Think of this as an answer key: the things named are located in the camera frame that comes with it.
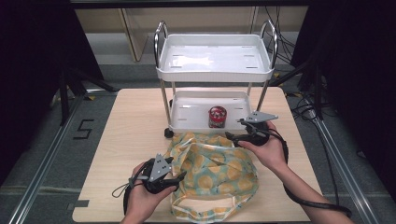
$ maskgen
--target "wooden table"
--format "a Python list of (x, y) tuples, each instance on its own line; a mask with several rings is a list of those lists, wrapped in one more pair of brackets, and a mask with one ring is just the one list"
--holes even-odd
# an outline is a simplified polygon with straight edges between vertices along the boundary
[[(188, 88), (197, 91), (246, 91), (246, 88)], [(262, 88), (252, 88), (250, 102), (255, 108)], [(273, 121), (288, 142), (290, 167), (310, 186), (320, 192), (311, 163), (297, 130), (290, 108), (280, 88), (268, 88), (262, 112), (275, 114)], [(161, 89), (121, 90), (113, 105), (92, 166), (79, 195), (89, 201), (87, 207), (76, 207), (76, 222), (119, 222), (123, 218), (122, 197), (111, 193), (127, 183), (132, 170), (142, 161), (163, 154), (170, 140), (163, 136), (168, 127)], [(286, 195), (282, 183), (251, 154), (259, 174), (256, 195), (227, 222), (281, 222), (309, 220), (299, 204)], [(148, 222), (181, 222), (170, 213), (170, 199), (163, 200)]]

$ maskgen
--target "human hand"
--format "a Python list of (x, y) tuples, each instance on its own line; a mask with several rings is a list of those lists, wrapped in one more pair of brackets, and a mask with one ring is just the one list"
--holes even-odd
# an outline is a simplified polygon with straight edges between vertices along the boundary
[[(137, 172), (143, 164), (142, 162), (134, 168), (133, 175), (140, 175)], [(134, 183), (137, 186), (132, 188), (129, 194), (128, 208), (125, 218), (121, 222), (122, 224), (143, 223), (152, 215), (157, 205), (177, 188), (176, 186), (172, 186), (158, 194), (152, 194), (143, 185), (138, 185), (142, 183), (141, 180), (136, 180)]]
[[(276, 126), (271, 121), (267, 121), (267, 124), (268, 129), (276, 130)], [(272, 135), (270, 135), (267, 143), (259, 147), (246, 141), (239, 141), (238, 145), (253, 152), (262, 165), (266, 166), (272, 171), (274, 171), (278, 166), (287, 165), (283, 153), (282, 143), (279, 139), (273, 137)]]

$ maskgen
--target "fabric bag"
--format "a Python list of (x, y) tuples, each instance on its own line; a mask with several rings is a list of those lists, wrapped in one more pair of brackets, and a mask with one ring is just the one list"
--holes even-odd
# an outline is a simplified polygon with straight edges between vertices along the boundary
[(220, 222), (256, 193), (256, 167), (245, 149), (225, 137), (184, 133), (173, 138), (166, 154), (174, 157), (174, 175), (187, 172), (171, 197), (178, 219)]

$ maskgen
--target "cart wheel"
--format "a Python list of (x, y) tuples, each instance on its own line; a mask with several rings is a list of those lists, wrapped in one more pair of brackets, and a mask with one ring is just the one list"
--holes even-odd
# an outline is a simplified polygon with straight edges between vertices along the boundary
[(165, 129), (164, 131), (165, 138), (172, 138), (174, 133), (169, 130), (169, 128)]

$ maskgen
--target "utility cart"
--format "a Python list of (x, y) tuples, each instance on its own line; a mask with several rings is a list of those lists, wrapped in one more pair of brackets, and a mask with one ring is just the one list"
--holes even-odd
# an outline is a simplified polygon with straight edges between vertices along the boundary
[[(263, 37), (269, 24), (273, 36), (270, 61)], [(159, 50), (163, 30), (163, 48)], [(251, 113), (249, 93), (252, 83), (262, 83), (256, 110), (260, 111), (277, 55), (276, 28), (265, 21), (259, 35), (168, 35), (164, 21), (154, 34), (154, 56), (161, 83), (168, 128), (165, 137), (174, 133), (245, 133), (238, 120)], [(168, 102), (165, 82), (172, 83), (173, 99)], [(175, 82), (246, 82), (247, 91), (176, 91)], [(209, 127), (209, 110), (218, 106), (226, 110), (220, 128)]]

